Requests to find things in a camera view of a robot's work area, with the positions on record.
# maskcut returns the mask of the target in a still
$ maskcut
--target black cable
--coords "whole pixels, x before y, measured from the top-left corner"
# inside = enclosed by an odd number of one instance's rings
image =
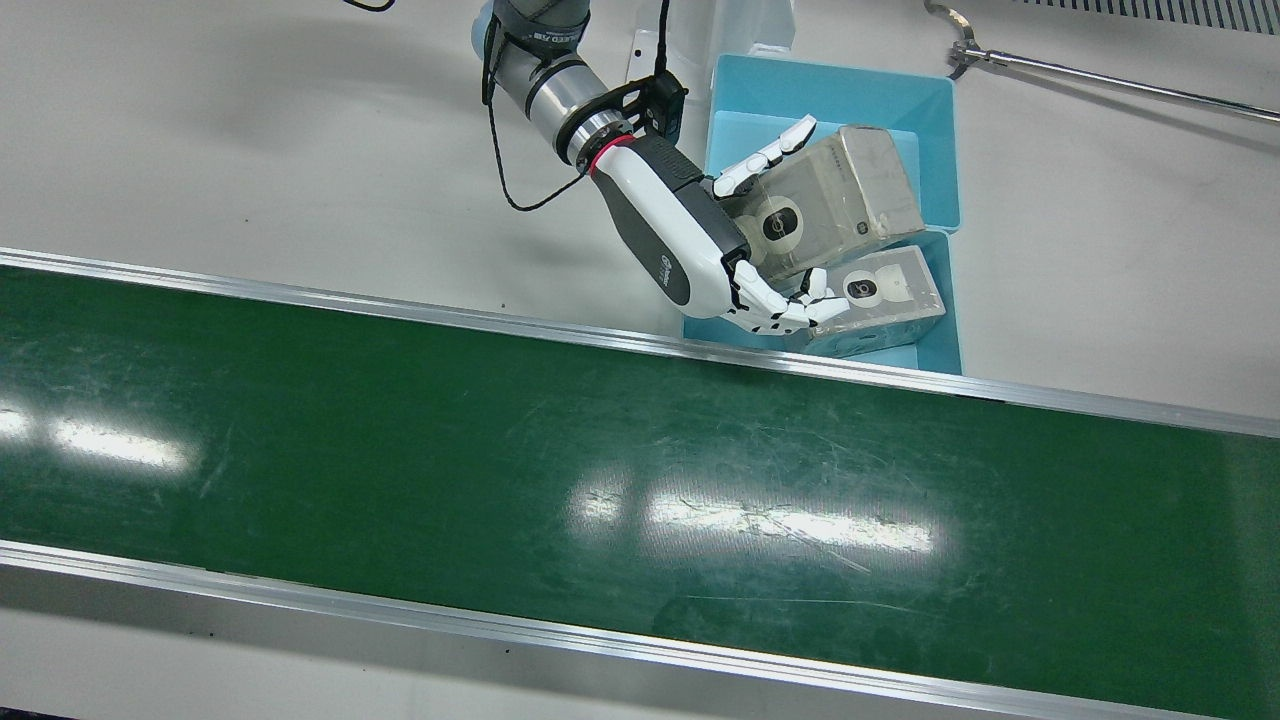
[[[558,1],[559,0],[552,0],[552,1],[549,1],[536,14],[541,15],[548,9],[550,9],[552,6],[554,6],[556,3],[558,3]],[[502,45],[498,46],[497,51],[494,51],[494,49],[493,49],[494,42],[502,42]],[[534,210],[538,210],[539,208],[543,208],[544,205],[547,205],[552,200],[556,200],[564,191],[567,191],[568,188],[571,188],[575,184],[577,184],[579,181],[581,181],[584,177],[586,177],[586,172],[580,172],[576,178],[568,181],[567,183],[564,183],[563,186],[561,186],[559,190],[557,190],[556,192],[553,192],[553,193],[548,195],[547,197],[539,200],[538,202],[534,202],[532,205],[521,205],[521,204],[516,202],[516,200],[511,196],[511,191],[507,188],[507,169],[502,164],[502,147],[499,147],[499,143],[498,143],[498,122],[494,119],[494,114],[493,114],[493,92],[498,87],[498,78],[494,77],[493,68],[497,68],[502,63],[502,54],[506,50],[507,50],[507,40],[506,40],[506,37],[503,37],[502,40],[498,40],[498,19],[494,18],[494,19],[489,20],[489,29],[485,32],[485,38],[484,38],[484,56],[485,56],[485,60],[484,60],[484,78],[481,81],[483,86],[484,86],[483,87],[483,97],[481,99],[484,100],[484,104],[489,109],[489,137],[493,138],[493,160],[494,160],[494,164],[498,165],[498,184],[499,184],[499,187],[502,187],[502,196],[507,200],[507,205],[511,205],[512,210],[518,210],[521,213],[531,213]]]
[[[667,72],[667,12],[671,10],[671,0],[662,0],[662,10],[658,13],[658,56],[653,61],[653,74],[660,76]]]
[[[370,13],[383,13],[383,12],[387,12],[387,10],[389,10],[392,8],[392,5],[396,4],[396,0],[387,0],[381,5],[365,5],[364,3],[360,3],[358,0],[342,0],[342,1],[346,3],[346,4],[348,4],[348,5],[351,5],[352,8],[360,8],[361,10],[369,10]]]
[[[493,159],[494,163],[498,164],[498,184],[502,186],[502,196],[507,199],[507,205],[511,205],[512,210],[520,210],[521,213],[531,213],[534,210],[538,210],[543,205],[547,205],[552,200],[559,197],[561,193],[563,193],[566,190],[577,184],[577,181],[586,177],[585,172],[579,173],[576,178],[568,181],[567,183],[561,186],[559,190],[548,195],[547,197],[543,197],[538,202],[534,202],[532,205],[520,205],[518,202],[515,201],[515,199],[511,197],[511,192],[507,190],[507,172],[502,167],[502,150],[498,149],[498,123],[493,119],[493,102],[489,104],[489,135],[493,137]]]

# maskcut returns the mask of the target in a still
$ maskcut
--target metal edge strip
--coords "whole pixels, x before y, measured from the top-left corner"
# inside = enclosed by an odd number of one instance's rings
[[[243,300],[262,300],[284,305],[412,320],[508,336],[550,340],[590,347],[626,350],[645,355],[705,360],[727,365],[759,368],[792,375],[824,378],[840,382],[914,389],[979,400],[996,400],[1028,407],[1062,410],[1066,413],[1137,420],[1140,423],[1280,438],[1280,420],[1271,420],[1267,418],[1235,415],[1212,410],[1180,407],[1176,405],[1125,400],[1120,397],[1052,389],[1000,380],[984,380],[964,375],[932,373],[927,370],[890,368],[886,365],[873,365],[854,360],[837,360],[792,352],[751,350],[628,331],[553,323],[548,320],[483,313],[479,310],[460,310],[439,305],[387,300],[261,281],[224,278],[182,270],[163,270],[142,265],[90,260],[6,247],[0,247],[0,265],[128,282],[206,295],[219,295]]]
[[[1167,710],[924,678],[628,633],[228,575],[92,552],[0,541],[0,566],[193,594],[237,603],[413,628],[477,639],[654,662],[827,691],[925,705],[1004,712],[1037,720],[1174,720],[1202,717]]]

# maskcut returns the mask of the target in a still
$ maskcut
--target red ring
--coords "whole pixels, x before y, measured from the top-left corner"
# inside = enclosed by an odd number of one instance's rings
[[[635,138],[636,136],[627,133],[627,135],[620,135],[618,137],[614,137],[613,140],[605,142],[604,147],[602,147],[600,151],[595,154],[595,158],[591,158],[591,164],[586,167],[586,173],[590,176],[595,174],[595,164],[600,160],[600,155],[604,155],[605,150],[613,147],[614,145],[631,145],[635,141]]]

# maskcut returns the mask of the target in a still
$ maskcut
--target metal rod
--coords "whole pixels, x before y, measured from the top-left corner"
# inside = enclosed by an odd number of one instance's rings
[[[984,60],[1001,67],[1014,67],[1020,69],[1032,69],[1060,76],[1068,76],[1075,79],[1096,82],[1101,85],[1110,85],[1133,92],[1152,95],[1160,97],[1161,100],[1184,102],[1188,105],[1207,105],[1210,108],[1213,108],[1215,110],[1235,113],[1238,115],[1244,115],[1248,118],[1253,118],[1256,120],[1265,120],[1280,124],[1280,113],[1275,110],[1267,110],[1265,108],[1257,108],[1254,105],[1247,105],[1244,102],[1235,102],[1231,100],[1222,100],[1221,97],[1210,97],[1207,95],[1184,92],[1181,90],[1172,90],[1169,87],[1147,85],[1144,82],[1135,82],[1132,79],[1105,76],[1101,73],[1091,73],[1088,70],[1070,68],[1066,65],[1059,65],[1056,63],[1046,63],[1043,60],[1023,58],[1021,55],[1001,53],[1000,50],[982,50],[977,47],[970,47],[959,42],[956,44],[955,53],[959,60],[966,63],[973,63],[975,60]]]

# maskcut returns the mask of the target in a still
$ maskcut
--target white robotic hand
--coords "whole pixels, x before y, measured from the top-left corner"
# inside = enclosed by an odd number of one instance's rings
[[[730,197],[740,192],[746,181],[804,147],[817,128],[818,120],[813,115],[805,115],[800,118],[800,122],[783,131],[773,142],[724,168],[713,186],[716,197]]]
[[[827,287],[827,270],[805,272],[800,290],[790,299],[773,290],[746,260],[733,264],[730,282],[735,306],[721,315],[756,334],[791,334],[814,328],[849,310],[849,301]]]

